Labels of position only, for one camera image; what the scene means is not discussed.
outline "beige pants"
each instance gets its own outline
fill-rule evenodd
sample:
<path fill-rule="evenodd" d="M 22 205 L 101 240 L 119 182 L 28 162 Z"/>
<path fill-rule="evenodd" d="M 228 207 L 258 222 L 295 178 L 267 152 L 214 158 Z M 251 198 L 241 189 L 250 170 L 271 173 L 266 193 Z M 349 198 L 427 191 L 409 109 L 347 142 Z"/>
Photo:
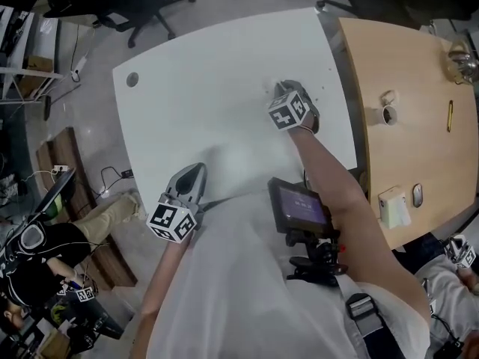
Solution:
<path fill-rule="evenodd" d="M 113 226 L 128 221 L 138 210 L 138 204 L 129 194 L 123 194 L 115 202 L 98 206 L 86 217 L 73 222 L 89 242 L 100 244 L 111 232 Z"/>

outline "wooden board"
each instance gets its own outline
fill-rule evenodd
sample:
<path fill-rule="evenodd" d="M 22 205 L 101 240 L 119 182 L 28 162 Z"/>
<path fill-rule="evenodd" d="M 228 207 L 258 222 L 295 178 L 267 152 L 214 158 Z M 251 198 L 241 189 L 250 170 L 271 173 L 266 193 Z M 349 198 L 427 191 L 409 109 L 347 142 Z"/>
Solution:
<path fill-rule="evenodd" d="M 138 73 L 131 88 L 126 79 Z M 346 168 L 356 151 L 341 80 L 313 8 L 246 17 L 178 37 L 113 71 L 121 128 L 152 212 L 170 178 L 208 167 L 204 202 L 302 179 L 285 132 L 266 112 L 276 81 L 303 84 L 321 113 L 317 137 Z"/>
<path fill-rule="evenodd" d="M 447 80 L 441 59 L 450 43 L 383 22 L 340 19 L 363 108 L 369 198 L 379 218 L 378 195 L 400 185 L 412 223 L 382 225 L 392 248 L 444 224 L 475 199 L 478 119 L 469 85 Z M 396 90 L 398 122 L 375 124 L 380 96 Z M 451 132 L 449 101 L 454 101 Z M 412 187 L 423 185 L 424 203 L 412 206 Z"/>
<path fill-rule="evenodd" d="M 66 206 L 66 213 L 71 221 L 84 218 L 97 206 L 91 190 L 87 189 L 89 184 L 83 169 L 73 128 L 64 129 L 52 141 L 42 145 L 37 152 L 37 158 L 42 170 L 51 170 L 53 165 L 68 165 L 76 169 L 77 185 L 75 194 Z M 48 181 L 45 177 L 43 181 L 47 184 Z M 47 178 L 51 186 L 52 181 L 50 177 Z M 66 221 L 63 214 L 58 221 Z M 135 286 L 137 279 L 121 255 L 115 240 L 108 236 L 105 243 L 109 245 L 99 248 L 92 259 L 90 260 L 88 257 L 82 266 L 85 268 L 89 262 L 88 274 L 101 289 L 112 289 L 115 286 Z"/>

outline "white table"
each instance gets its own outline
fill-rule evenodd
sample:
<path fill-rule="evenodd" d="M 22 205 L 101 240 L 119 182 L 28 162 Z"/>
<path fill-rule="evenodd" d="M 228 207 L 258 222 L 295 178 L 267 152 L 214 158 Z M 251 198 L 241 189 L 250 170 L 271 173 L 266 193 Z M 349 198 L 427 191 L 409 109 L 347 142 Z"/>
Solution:
<path fill-rule="evenodd" d="M 138 73 L 133 88 L 126 80 Z M 302 179 L 293 143 L 266 104 L 280 79 L 300 81 L 317 105 L 325 147 L 356 167 L 338 71 L 313 8 L 247 17 L 164 43 L 113 71 L 121 127 L 148 212 L 171 176 L 205 162 L 204 202 Z"/>

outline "black t-shirt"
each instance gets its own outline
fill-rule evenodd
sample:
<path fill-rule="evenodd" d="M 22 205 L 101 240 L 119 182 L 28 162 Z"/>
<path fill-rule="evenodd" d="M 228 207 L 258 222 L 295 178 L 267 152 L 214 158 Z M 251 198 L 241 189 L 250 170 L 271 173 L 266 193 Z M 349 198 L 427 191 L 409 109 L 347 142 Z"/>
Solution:
<path fill-rule="evenodd" d="M 42 254 L 20 263 L 7 279 L 9 292 L 15 293 L 13 300 L 19 298 L 23 304 L 31 307 L 43 305 L 61 288 L 63 278 L 53 275 L 46 260 L 57 257 L 68 266 L 75 267 L 91 252 L 88 240 L 74 224 L 42 227 L 46 241 L 36 249 Z"/>

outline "screen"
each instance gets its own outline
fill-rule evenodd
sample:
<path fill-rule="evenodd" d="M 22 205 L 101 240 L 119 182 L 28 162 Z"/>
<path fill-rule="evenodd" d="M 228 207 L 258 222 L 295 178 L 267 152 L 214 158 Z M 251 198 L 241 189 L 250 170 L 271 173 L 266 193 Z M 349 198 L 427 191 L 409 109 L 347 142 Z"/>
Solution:
<path fill-rule="evenodd" d="M 321 202 L 318 198 L 279 188 L 281 195 L 281 208 L 286 218 L 296 218 L 302 221 L 327 224 Z"/>

